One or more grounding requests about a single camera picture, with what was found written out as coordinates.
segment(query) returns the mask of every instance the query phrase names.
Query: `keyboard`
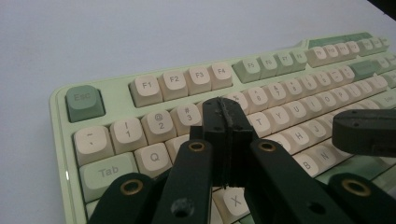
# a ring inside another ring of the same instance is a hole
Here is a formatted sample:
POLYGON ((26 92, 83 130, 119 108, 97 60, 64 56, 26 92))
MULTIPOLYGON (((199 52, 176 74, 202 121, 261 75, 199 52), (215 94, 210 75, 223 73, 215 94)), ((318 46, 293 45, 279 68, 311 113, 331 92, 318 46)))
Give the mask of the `keyboard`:
MULTIPOLYGON (((332 118, 396 107, 396 56, 367 32, 301 41, 288 49, 61 87, 49 107, 67 223, 86 223, 106 188, 132 172, 172 167, 202 102, 241 105, 260 138, 277 141, 310 176, 338 173, 396 187, 396 160, 332 145, 332 118)), ((253 223, 240 188, 213 188, 211 223, 253 223)))

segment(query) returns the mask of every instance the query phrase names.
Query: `mechanical keyboard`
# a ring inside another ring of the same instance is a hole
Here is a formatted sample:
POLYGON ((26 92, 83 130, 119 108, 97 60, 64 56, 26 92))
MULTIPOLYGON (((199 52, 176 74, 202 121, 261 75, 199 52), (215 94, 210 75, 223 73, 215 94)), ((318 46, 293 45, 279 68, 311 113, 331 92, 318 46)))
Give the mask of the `mechanical keyboard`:
MULTIPOLYGON (((190 126, 202 124, 202 102, 217 96, 239 103, 259 137, 280 143, 317 180, 349 172, 394 189, 395 159, 353 156, 331 140, 340 111, 396 107, 396 56, 388 47, 367 32, 335 35, 61 87, 49 107, 66 222, 86 223, 117 177, 171 168, 190 126)), ((211 223, 253 223, 243 195, 213 189, 211 223)))

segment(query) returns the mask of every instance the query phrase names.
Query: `black mechanical part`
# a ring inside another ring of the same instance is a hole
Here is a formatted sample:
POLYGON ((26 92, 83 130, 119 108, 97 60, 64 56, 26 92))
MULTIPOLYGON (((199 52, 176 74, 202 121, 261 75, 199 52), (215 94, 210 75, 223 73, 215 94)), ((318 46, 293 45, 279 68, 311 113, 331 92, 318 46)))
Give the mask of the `black mechanical part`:
POLYGON ((251 141, 258 138, 256 132, 233 100, 207 100, 203 103, 203 114, 202 137, 215 149, 213 186, 244 187, 248 180, 245 157, 251 141))
POLYGON ((107 188, 88 224, 150 223, 169 171, 156 179, 138 173, 120 176, 107 188))
POLYGON ((396 110, 348 110, 332 120, 332 143, 351 154, 396 157, 396 110))
POLYGON ((151 223, 206 224, 210 220, 213 148, 201 139, 183 143, 151 223))
POLYGON ((279 143, 251 143, 245 199, 256 223, 354 223, 279 143))
POLYGON ((395 223, 396 201, 371 181, 353 174, 334 175, 327 189, 356 223, 395 223))

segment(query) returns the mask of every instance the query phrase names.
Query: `green keyboard frame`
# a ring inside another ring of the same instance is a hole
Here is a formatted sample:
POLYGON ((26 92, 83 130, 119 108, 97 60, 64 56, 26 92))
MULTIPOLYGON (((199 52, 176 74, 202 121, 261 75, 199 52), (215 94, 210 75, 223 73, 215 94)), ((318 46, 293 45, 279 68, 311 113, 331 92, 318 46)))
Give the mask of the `green keyboard frame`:
MULTIPOLYGON (((269 52, 264 52, 264 54, 275 54, 282 51, 290 51, 292 49, 303 49, 307 50, 310 47, 324 44, 333 44, 339 42, 345 42, 348 40, 359 40, 360 38, 372 37, 367 32, 359 32, 350 35, 335 35, 330 37, 321 37, 316 39, 306 39, 301 41, 297 46, 287 49, 274 50, 269 52)), ((246 57, 259 57, 262 54, 247 55, 245 57, 233 58, 227 60, 220 60, 217 62, 226 62, 229 65, 235 64, 241 59, 246 57)), ((312 68, 309 64, 306 65, 305 70, 294 72, 290 74, 285 74, 279 77, 270 77, 267 79, 262 79, 258 81, 253 81, 249 83, 240 82, 238 76, 233 71, 233 85, 231 87, 220 89, 216 91, 210 91, 205 93, 200 93, 193 96, 188 96, 185 98, 180 98, 172 101, 162 102, 156 105, 148 105, 140 108, 134 106, 133 98, 128 87, 135 77, 142 75, 154 75, 159 77, 164 71, 169 70, 180 70, 185 71, 193 66, 204 66, 208 67, 212 63, 198 63, 188 66, 166 68, 157 71, 151 71, 147 73, 133 74, 122 77, 112 77, 90 82, 82 82, 73 85, 67 85, 61 87, 53 92, 49 99, 49 108, 51 115, 51 122, 53 128, 53 136, 55 142, 56 155, 58 160, 59 177, 62 187, 62 196, 64 201, 64 213, 66 223, 85 223, 86 219, 86 208, 83 200, 83 193, 80 187, 80 178, 78 174, 78 165, 75 155, 75 146, 73 142, 73 134, 86 127, 103 125, 109 127, 112 122, 118 119, 125 119, 128 117, 142 118, 149 112, 158 110, 171 110, 178 105, 184 105, 187 103, 199 103, 205 99, 213 98, 216 96, 225 95, 234 91, 243 91, 245 89, 264 86, 269 83, 279 82, 291 77, 298 77, 305 75, 310 71, 326 70, 327 68, 334 67, 335 65, 347 65, 350 63, 361 62, 363 60, 374 58, 375 55, 364 56, 364 59, 357 56, 356 59, 348 60, 339 63, 331 63, 328 65, 320 66, 317 68, 312 68), (102 117, 87 119, 79 122, 71 123, 67 114, 66 106, 66 92, 76 86, 81 85, 91 85, 101 92, 103 104, 105 106, 106 114, 102 117)))

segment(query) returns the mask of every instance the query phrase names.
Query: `table surface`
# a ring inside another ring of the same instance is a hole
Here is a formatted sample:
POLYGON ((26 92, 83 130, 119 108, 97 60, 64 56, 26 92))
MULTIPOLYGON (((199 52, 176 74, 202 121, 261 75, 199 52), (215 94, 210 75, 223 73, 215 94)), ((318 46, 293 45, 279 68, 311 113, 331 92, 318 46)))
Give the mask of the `table surface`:
POLYGON ((365 0, 1 1, 0 223, 64 223, 55 89, 358 31, 396 52, 396 22, 365 0))

